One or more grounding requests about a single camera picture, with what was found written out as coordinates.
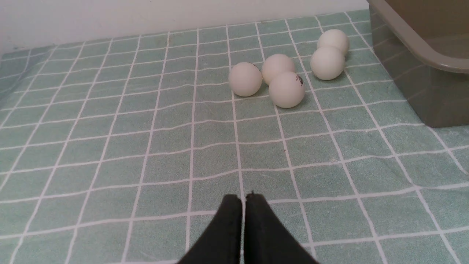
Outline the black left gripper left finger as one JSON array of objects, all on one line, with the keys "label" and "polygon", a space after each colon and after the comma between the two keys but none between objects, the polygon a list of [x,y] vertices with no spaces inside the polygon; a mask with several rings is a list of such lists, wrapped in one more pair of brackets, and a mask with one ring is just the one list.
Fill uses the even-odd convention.
[{"label": "black left gripper left finger", "polygon": [[243,208],[235,194],[226,194],[212,221],[179,264],[239,264]]}]

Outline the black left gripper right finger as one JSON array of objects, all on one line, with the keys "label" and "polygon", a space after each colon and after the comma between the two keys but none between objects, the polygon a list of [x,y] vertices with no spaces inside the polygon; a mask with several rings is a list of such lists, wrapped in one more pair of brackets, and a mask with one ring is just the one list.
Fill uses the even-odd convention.
[{"label": "black left gripper right finger", "polygon": [[317,264],[277,218],[262,194],[248,194],[244,224],[245,264]]}]

